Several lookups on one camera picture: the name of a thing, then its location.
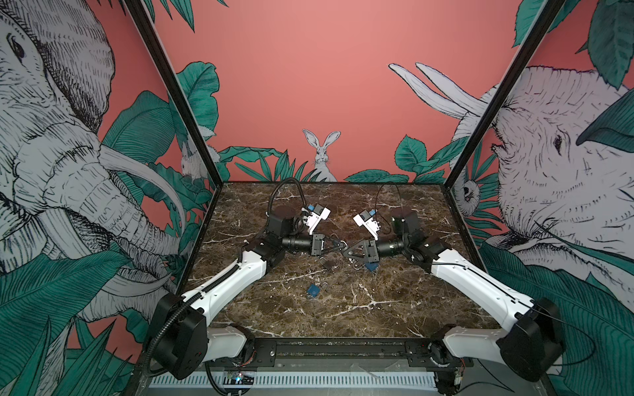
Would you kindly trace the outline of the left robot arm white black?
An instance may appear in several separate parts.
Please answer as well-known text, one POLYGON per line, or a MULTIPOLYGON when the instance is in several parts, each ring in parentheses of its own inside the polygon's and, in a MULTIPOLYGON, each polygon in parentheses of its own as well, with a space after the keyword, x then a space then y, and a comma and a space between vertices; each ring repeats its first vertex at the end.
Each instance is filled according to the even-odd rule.
POLYGON ((307 206, 300 215, 289 206, 270 210, 264 228, 244 244, 228 267, 193 290, 163 297, 146 338, 143 375, 152 378, 170 373, 182 380, 208 361, 228 358, 241 365, 250 362, 254 347, 248 331, 237 325, 213 328, 212 322, 229 302, 279 264, 286 253, 305 252, 313 257, 327 254, 326 237, 315 229, 329 216, 330 209, 321 205, 307 206))

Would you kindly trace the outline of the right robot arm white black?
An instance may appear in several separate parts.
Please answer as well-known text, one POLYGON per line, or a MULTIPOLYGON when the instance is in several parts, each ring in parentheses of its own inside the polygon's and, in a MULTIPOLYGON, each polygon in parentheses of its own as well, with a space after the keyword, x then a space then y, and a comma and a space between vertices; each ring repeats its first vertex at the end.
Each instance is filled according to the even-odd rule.
POLYGON ((354 216, 372 237, 343 250, 343 255, 364 263, 402 256, 458 289, 500 325, 494 330, 450 327, 440 335, 443 351, 455 358, 504 364, 530 382, 539 381, 563 355, 563 321, 551 300, 535 300, 496 280, 442 239, 427 235, 414 211, 392 217, 393 239, 380 237, 375 216, 375 210, 354 216))

